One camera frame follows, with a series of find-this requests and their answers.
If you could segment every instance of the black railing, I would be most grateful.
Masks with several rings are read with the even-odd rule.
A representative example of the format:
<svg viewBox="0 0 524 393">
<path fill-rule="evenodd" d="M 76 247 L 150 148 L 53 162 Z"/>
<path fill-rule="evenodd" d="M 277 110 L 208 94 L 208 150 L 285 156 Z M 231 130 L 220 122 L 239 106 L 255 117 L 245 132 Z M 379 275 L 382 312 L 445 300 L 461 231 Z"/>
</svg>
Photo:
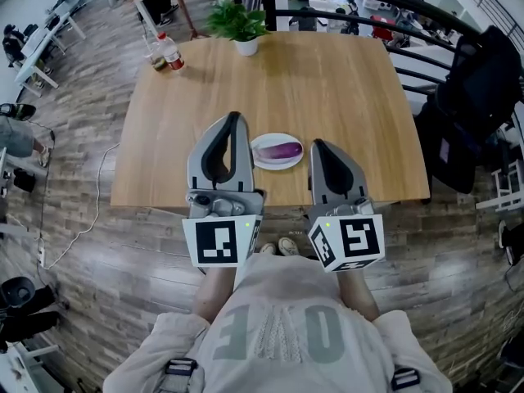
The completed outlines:
<svg viewBox="0 0 524 393">
<path fill-rule="evenodd" d="M 476 29 L 473 29 L 471 26 L 462 22 L 455 16 L 452 16 L 449 13 L 447 13 L 446 11 L 442 11 L 438 7 L 434 7 L 431 4 L 422 2 L 420 0 L 378 0 L 378 1 L 390 3 L 391 5 L 395 7 L 407 9 L 421 16 L 425 16 L 426 18 L 429 18 L 435 21 L 436 23 L 438 23 L 439 25 L 441 25 L 442 27 L 446 29 L 453 29 L 462 35 L 472 38 L 473 42 L 476 42 L 480 34 Z M 416 29 L 408 29 L 402 26 L 392 25 L 389 23 L 372 20 L 372 19 L 365 18 L 365 17 L 345 15 L 342 13 L 332 13 L 328 11 L 317 11 L 313 9 L 308 10 L 308 11 L 280 10 L 276 8 L 275 0 L 262 0 L 262 4 L 264 5 L 264 9 L 266 11 L 266 27 L 268 30 L 277 29 L 277 17 L 279 16 L 316 17 L 316 18 L 326 18 L 326 19 L 334 19 L 334 20 L 344 20 L 346 22 L 358 22 L 359 24 L 363 24 L 363 25 L 371 25 L 373 27 L 388 29 L 394 32 L 404 34 L 404 35 L 408 35 L 409 37 L 416 37 L 416 38 L 423 40 L 424 42 L 428 44 L 436 45 L 436 46 L 444 48 L 445 50 L 455 52 L 455 47 L 453 47 L 452 45 L 449 45 L 448 43 L 438 38 L 433 38 L 432 36 L 429 36 L 427 34 L 422 34 L 420 31 Z M 386 50 L 394 54 L 398 54 L 401 56 L 412 58 L 414 60 L 426 62 L 433 66 L 440 67 L 441 69 L 444 69 L 444 70 L 450 70 L 451 68 L 449 65 L 446 65 L 443 62 L 440 62 L 438 60 L 433 60 L 430 57 L 420 55 L 416 52 L 406 51 L 405 49 L 391 47 L 388 45 L 386 45 Z M 441 79 L 431 77 L 430 75 L 425 75 L 417 71 L 406 70 L 403 68 L 396 68 L 396 71 L 399 75 L 407 75 L 410 77 L 414 77 L 416 79 L 420 79 L 423 82 L 425 82 L 423 86 L 419 86 L 419 87 L 404 85 L 403 88 L 405 91 L 428 95 L 434 91 L 434 88 L 437 84 L 443 83 Z"/>
<path fill-rule="evenodd" d="M 513 42 L 515 48 L 524 52 L 524 31 L 510 13 L 499 3 L 498 0 L 473 0 L 497 26 Z"/>
</svg>

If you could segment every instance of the bottle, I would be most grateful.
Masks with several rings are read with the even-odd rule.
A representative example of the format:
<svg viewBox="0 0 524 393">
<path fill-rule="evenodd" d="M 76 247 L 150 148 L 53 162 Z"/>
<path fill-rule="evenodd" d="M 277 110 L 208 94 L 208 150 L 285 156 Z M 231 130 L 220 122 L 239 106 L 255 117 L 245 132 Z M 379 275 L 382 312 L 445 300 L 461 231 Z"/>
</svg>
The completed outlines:
<svg viewBox="0 0 524 393">
<path fill-rule="evenodd" d="M 164 56 L 171 70 L 180 70 L 184 62 L 176 43 L 165 32 L 158 33 L 157 38 L 160 44 L 160 53 Z"/>
</svg>

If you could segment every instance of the person's forearm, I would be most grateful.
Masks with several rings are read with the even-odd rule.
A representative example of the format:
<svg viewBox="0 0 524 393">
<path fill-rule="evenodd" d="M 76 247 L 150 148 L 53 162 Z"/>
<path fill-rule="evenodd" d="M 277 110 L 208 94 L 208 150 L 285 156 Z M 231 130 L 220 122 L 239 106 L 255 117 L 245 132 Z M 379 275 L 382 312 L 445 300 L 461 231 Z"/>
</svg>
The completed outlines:
<svg viewBox="0 0 524 393">
<path fill-rule="evenodd" d="M 377 302 L 364 279 L 364 271 L 339 272 L 337 278 L 341 299 L 347 308 L 358 311 L 369 322 L 380 316 Z"/>
<path fill-rule="evenodd" d="M 209 268 L 198 288 L 192 312 L 213 323 L 233 293 L 236 268 Z"/>
</svg>

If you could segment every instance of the strap buckle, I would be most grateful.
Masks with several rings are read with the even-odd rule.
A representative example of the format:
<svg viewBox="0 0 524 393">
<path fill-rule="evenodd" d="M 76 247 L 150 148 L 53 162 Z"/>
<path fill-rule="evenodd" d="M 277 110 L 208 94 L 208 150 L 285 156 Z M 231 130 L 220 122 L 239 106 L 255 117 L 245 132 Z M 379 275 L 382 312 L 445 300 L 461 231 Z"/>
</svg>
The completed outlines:
<svg viewBox="0 0 524 393">
<path fill-rule="evenodd" d="M 191 377 L 197 365 L 197 362 L 191 358 L 171 359 L 165 367 L 165 373 L 172 376 Z"/>
<path fill-rule="evenodd" d="M 395 371 L 393 380 L 391 380 L 391 388 L 393 391 L 416 386 L 417 384 L 420 384 L 420 374 L 414 368 L 399 368 Z"/>
</svg>

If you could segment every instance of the white marker cube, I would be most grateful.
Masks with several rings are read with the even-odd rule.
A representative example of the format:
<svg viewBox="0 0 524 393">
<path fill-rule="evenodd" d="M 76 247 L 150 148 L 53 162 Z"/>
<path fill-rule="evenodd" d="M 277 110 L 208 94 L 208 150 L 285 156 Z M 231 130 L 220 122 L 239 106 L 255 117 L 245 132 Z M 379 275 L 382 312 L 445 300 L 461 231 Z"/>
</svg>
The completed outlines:
<svg viewBox="0 0 524 393">
<path fill-rule="evenodd" d="M 365 268 L 386 254 L 381 215 L 318 217 L 308 236 L 326 272 Z"/>
<path fill-rule="evenodd" d="M 236 268 L 255 250 L 261 215 L 183 219 L 193 266 Z"/>
</svg>

